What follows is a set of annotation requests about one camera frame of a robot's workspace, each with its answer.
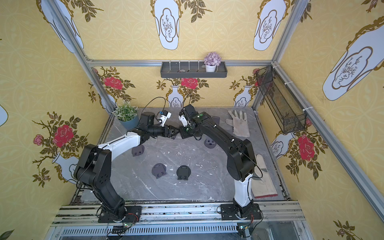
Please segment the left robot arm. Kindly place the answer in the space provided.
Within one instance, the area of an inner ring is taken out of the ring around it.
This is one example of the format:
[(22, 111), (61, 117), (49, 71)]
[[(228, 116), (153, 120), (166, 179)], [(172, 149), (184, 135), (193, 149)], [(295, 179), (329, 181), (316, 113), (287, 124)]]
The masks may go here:
[(125, 200), (118, 195), (111, 183), (112, 161), (151, 137), (172, 138), (177, 135), (176, 127), (166, 125), (171, 116), (170, 112), (163, 110), (159, 123), (155, 124), (156, 115), (144, 112), (139, 123), (121, 137), (104, 144), (85, 146), (75, 168), (75, 179), (93, 191), (102, 203), (102, 212), (106, 213), (111, 221), (122, 222), (128, 214)]

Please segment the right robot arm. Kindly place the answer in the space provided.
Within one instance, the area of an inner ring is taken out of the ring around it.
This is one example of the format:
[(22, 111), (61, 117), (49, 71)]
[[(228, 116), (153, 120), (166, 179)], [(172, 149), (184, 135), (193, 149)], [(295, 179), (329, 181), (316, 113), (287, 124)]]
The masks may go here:
[(235, 181), (234, 205), (241, 215), (252, 208), (250, 179), (255, 172), (256, 155), (252, 143), (241, 140), (216, 124), (206, 112), (198, 113), (192, 105), (183, 107), (179, 113), (183, 139), (206, 135), (227, 155), (227, 170)]

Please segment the purple phone stand front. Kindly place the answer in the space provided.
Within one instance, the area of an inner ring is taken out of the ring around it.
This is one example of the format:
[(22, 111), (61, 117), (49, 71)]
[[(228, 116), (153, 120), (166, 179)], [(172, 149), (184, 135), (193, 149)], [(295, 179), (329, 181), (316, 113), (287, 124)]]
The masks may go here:
[(159, 179), (166, 174), (167, 174), (167, 167), (164, 164), (158, 163), (153, 166), (152, 175), (156, 177), (156, 179)]

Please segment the black phone stand front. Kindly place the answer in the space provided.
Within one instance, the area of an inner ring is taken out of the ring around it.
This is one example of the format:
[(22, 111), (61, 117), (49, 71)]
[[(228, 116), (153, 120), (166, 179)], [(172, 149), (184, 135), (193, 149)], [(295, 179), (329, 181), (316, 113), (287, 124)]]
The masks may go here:
[(192, 173), (192, 171), (188, 166), (186, 166), (186, 165), (180, 166), (177, 169), (178, 180), (187, 181), (189, 179), (189, 176), (191, 175), (191, 173)]

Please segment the green plant blue pot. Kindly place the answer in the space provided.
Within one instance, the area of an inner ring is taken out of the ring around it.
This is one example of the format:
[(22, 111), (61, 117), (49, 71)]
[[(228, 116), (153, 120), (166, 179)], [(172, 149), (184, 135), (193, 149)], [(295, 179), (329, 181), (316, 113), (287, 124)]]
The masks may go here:
[(117, 106), (113, 111), (113, 115), (127, 131), (131, 131), (139, 124), (138, 108), (132, 106), (130, 101), (125, 101), (122, 105)]

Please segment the grey work glove back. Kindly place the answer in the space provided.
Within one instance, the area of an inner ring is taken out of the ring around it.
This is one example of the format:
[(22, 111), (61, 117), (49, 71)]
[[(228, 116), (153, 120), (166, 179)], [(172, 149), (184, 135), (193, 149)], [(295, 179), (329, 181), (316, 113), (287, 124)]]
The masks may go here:
[(238, 137), (250, 137), (247, 114), (243, 111), (228, 111), (231, 119), (226, 119), (226, 123), (233, 127), (233, 134)]

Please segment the purple flower white pot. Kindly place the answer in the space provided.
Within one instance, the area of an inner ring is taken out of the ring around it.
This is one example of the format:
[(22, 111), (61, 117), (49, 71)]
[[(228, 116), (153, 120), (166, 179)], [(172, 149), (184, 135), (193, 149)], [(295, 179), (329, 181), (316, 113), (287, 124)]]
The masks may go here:
[(213, 73), (216, 68), (221, 64), (221, 57), (216, 52), (208, 53), (204, 58), (204, 64), (206, 66), (206, 72)]

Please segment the cream leather work glove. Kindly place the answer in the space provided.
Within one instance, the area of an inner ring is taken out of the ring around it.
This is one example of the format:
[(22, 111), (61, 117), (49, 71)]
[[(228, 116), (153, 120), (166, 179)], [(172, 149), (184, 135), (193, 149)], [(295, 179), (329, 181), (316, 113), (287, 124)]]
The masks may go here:
[(255, 199), (278, 196), (262, 155), (256, 155), (256, 163), (257, 165), (254, 168), (255, 178), (251, 180), (253, 196)]

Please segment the grey wall shelf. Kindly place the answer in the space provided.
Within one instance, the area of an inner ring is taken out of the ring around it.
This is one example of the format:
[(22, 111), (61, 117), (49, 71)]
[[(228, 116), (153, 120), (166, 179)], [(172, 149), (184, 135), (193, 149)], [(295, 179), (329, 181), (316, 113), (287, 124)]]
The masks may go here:
[(216, 67), (214, 72), (207, 72), (203, 61), (168, 61), (162, 62), (161, 78), (226, 78), (228, 69), (225, 62)]

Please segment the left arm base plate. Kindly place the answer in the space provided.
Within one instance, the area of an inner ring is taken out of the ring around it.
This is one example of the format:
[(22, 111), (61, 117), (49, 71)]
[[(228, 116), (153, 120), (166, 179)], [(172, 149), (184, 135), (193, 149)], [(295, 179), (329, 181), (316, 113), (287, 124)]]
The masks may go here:
[(132, 223), (140, 220), (142, 206), (124, 206), (117, 208), (116, 211), (110, 211), (102, 206), (98, 223)]

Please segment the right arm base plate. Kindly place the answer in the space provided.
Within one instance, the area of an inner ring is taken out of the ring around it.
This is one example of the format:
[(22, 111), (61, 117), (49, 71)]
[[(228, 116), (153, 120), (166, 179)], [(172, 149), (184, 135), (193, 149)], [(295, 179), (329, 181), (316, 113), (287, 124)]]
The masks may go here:
[(222, 220), (261, 220), (263, 218), (259, 205), (253, 202), (245, 207), (238, 204), (221, 204), (219, 213)]

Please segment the aluminium frame rail front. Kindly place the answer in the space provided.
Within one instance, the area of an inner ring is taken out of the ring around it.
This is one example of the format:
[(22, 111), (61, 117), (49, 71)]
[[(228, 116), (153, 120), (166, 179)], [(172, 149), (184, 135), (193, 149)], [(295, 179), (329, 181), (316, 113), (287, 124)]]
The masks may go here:
[(256, 202), (246, 217), (230, 202), (128, 202), (126, 210), (123, 220), (114, 221), (99, 205), (63, 206), (46, 239), (232, 233), (246, 240), (313, 239), (296, 201)]

